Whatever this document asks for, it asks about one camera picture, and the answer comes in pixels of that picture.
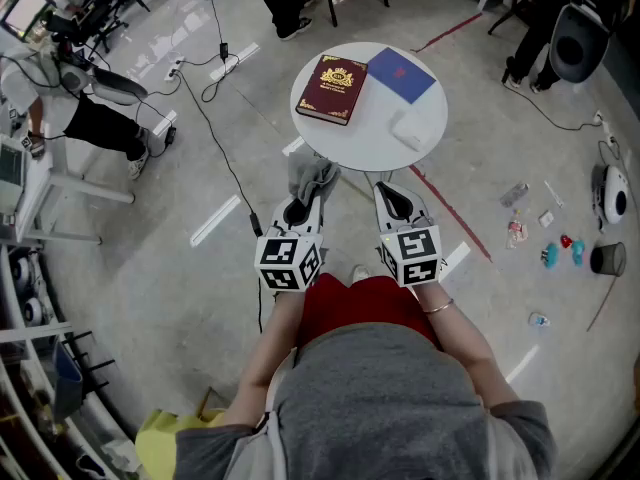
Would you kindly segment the grey white swivel chair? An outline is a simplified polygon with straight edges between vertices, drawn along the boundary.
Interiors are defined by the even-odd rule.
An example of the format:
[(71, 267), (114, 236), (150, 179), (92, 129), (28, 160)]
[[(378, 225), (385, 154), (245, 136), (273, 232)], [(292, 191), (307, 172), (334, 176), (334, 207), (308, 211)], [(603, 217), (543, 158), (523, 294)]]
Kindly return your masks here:
[(148, 97), (148, 91), (140, 84), (98, 67), (93, 69), (91, 87), (95, 96), (123, 106), (133, 105)]

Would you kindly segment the maroon hardcover book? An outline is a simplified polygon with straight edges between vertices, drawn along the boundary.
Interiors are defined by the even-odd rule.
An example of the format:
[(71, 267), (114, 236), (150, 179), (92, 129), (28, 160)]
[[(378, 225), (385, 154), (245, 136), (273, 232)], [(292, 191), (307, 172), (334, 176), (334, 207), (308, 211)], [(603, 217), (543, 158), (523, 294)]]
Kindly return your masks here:
[(295, 111), (299, 115), (346, 126), (368, 74), (368, 65), (323, 54), (313, 70)]

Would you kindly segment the clear snack packet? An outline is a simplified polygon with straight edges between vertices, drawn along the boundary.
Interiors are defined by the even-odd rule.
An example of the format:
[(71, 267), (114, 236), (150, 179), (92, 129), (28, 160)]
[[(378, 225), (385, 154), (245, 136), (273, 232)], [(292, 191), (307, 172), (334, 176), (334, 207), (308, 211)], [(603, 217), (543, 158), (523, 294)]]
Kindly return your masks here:
[(509, 221), (507, 227), (507, 249), (516, 248), (519, 243), (527, 241), (528, 237), (528, 228), (525, 223), (522, 223), (518, 219), (512, 219)]

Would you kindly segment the grey cleaning cloth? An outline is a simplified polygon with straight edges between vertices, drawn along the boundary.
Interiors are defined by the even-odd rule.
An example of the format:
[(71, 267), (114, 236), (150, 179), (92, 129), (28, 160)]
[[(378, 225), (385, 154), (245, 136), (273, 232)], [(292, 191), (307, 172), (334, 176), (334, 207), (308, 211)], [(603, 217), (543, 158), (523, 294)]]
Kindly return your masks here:
[(316, 196), (324, 204), (340, 176), (340, 166), (325, 158), (300, 152), (288, 156), (289, 193), (304, 207), (309, 207)]

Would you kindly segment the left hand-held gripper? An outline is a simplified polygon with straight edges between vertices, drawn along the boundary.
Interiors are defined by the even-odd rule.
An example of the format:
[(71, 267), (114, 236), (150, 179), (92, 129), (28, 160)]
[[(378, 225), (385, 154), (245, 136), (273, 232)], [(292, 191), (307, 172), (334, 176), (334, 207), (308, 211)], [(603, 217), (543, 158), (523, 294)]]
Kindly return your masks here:
[(306, 224), (290, 228), (296, 198), (287, 196), (274, 210), (266, 235), (257, 240), (254, 268), (272, 292), (305, 292), (320, 271), (324, 202), (318, 190), (307, 209)]

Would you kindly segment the black office chair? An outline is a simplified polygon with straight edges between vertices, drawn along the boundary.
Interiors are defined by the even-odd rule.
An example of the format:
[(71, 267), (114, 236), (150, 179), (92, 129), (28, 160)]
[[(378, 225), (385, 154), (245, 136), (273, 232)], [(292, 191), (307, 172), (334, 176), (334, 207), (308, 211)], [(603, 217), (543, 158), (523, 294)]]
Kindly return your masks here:
[(74, 44), (83, 46), (89, 40), (93, 40), (93, 49), (89, 57), (92, 57), (100, 46), (109, 53), (109, 36), (121, 27), (128, 27), (118, 16), (122, 4), (123, 0), (83, 0), (83, 13), (73, 18), (74, 32), (71, 38)]

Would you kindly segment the person's right forearm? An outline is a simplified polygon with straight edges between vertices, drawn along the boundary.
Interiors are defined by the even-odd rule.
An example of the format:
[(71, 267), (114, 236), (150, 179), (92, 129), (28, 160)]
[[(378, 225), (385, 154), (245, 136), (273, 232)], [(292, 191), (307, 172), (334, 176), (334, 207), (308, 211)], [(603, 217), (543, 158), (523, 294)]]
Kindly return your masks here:
[(519, 397), (502, 375), (484, 335), (437, 282), (417, 285), (414, 292), (445, 353), (467, 371), (486, 408)]

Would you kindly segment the clear plastic bottle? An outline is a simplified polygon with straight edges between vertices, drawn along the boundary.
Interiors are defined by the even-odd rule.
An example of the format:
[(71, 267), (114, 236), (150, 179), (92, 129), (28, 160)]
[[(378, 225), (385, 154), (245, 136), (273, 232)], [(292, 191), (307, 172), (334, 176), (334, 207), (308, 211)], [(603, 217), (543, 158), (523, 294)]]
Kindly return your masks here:
[(528, 191), (529, 184), (519, 182), (500, 198), (500, 204), (504, 208), (511, 208), (517, 201), (523, 198), (528, 193)]

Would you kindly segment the grey shell chair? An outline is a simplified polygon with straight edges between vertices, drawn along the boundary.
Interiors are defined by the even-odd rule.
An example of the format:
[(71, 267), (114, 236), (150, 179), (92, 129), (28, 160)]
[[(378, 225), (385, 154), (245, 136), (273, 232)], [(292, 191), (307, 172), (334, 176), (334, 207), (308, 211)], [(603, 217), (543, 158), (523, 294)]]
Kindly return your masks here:
[(611, 33), (597, 17), (568, 4), (556, 21), (549, 61), (556, 75), (572, 84), (588, 79), (601, 64)]

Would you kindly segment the grey t-shirt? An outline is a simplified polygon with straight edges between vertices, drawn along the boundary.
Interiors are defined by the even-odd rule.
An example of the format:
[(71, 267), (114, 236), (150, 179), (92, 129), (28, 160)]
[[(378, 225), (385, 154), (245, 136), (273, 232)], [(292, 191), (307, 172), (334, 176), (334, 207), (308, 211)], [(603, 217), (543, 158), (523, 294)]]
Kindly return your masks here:
[(175, 480), (551, 480), (544, 407), (486, 408), (423, 335), (359, 324), (305, 346), (260, 428), (176, 437)]

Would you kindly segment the person's left forearm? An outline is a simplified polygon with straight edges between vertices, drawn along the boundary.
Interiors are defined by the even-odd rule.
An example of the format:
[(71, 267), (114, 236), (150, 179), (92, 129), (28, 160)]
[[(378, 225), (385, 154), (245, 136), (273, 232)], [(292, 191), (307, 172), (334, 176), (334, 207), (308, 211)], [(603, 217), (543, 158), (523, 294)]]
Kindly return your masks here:
[(244, 369), (221, 424), (256, 427), (264, 414), (272, 377), (294, 347), (304, 311), (303, 292), (276, 297), (272, 313)]

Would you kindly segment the thin brown stick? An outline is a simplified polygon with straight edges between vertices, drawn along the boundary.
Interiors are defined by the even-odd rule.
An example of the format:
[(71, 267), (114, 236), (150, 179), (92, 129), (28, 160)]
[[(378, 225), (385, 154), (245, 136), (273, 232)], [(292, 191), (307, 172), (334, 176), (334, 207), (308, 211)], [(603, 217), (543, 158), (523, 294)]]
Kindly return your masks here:
[(596, 321), (597, 321), (598, 317), (599, 317), (599, 316), (600, 316), (600, 314), (602, 313), (602, 311), (603, 311), (603, 309), (604, 309), (605, 305), (607, 304), (607, 301), (608, 301), (608, 299), (609, 299), (609, 297), (610, 297), (610, 294), (611, 294), (611, 292), (613, 291), (613, 289), (614, 289), (614, 287), (615, 287), (615, 285), (616, 285), (616, 283), (617, 283), (618, 279), (619, 279), (619, 277), (614, 277), (614, 278), (613, 278), (613, 280), (611, 281), (611, 283), (610, 283), (610, 285), (609, 285), (609, 287), (608, 287), (608, 289), (607, 289), (607, 292), (606, 292), (605, 296), (603, 297), (603, 299), (602, 299), (602, 301), (601, 301), (601, 303), (600, 303), (600, 305), (599, 305), (599, 307), (598, 307), (598, 309), (597, 309), (597, 311), (596, 311), (595, 315), (593, 316), (593, 318), (592, 318), (591, 322), (589, 323), (589, 325), (588, 325), (588, 327), (587, 327), (587, 329), (586, 329), (586, 332), (587, 332), (587, 333), (589, 333), (589, 332), (591, 331), (591, 329), (592, 329), (592, 328), (593, 328), (593, 326), (595, 325), (595, 323), (596, 323)]

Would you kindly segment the blue booklet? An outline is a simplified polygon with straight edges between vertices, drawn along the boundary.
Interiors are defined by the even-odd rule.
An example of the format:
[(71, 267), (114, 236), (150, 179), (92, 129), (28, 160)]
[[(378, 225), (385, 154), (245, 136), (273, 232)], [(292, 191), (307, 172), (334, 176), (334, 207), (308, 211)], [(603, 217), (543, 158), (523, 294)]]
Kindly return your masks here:
[(368, 62), (368, 74), (409, 104), (435, 83), (431, 75), (390, 47)]

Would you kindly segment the black mesh waste basket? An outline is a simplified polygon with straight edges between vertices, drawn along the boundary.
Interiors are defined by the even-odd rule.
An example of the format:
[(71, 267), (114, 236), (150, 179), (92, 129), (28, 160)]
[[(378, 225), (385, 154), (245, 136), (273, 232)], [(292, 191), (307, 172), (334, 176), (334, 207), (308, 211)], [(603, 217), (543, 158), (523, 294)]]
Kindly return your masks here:
[(620, 277), (626, 264), (626, 247), (622, 242), (596, 246), (590, 255), (590, 268), (595, 274)]

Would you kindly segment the white desk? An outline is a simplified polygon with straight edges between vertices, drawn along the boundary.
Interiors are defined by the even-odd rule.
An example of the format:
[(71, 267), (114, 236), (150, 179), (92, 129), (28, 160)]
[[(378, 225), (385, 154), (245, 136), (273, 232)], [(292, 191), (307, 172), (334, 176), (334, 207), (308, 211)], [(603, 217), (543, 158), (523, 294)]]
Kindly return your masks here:
[(41, 241), (78, 241), (100, 244), (97, 235), (58, 232), (54, 229), (61, 201), (75, 193), (131, 204), (135, 195), (90, 182), (68, 168), (66, 147), (55, 141), (42, 159), (34, 161), (19, 140), (0, 133), (0, 155), (7, 146), (23, 155), (22, 192), (12, 216), (5, 224), (0, 212), (0, 246), (38, 247)]

